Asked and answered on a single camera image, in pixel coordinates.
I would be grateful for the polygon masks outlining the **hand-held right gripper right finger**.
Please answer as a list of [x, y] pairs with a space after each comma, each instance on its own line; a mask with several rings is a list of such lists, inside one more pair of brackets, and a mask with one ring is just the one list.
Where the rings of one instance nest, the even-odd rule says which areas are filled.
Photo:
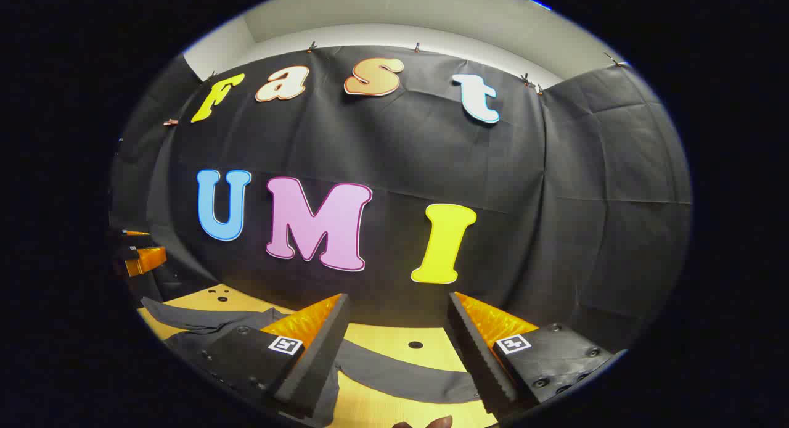
[[538, 327], [457, 291], [446, 314], [463, 366], [497, 418], [557, 400], [619, 358], [566, 324]]

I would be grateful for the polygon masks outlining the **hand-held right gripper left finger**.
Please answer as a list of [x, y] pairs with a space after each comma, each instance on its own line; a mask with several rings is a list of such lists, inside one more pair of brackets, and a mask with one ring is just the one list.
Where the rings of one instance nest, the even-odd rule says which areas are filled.
[[165, 308], [181, 332], [168, 344], [209, 379], [257, 408], [312, 417], [350, 320], [335, 294], [298, 312]]

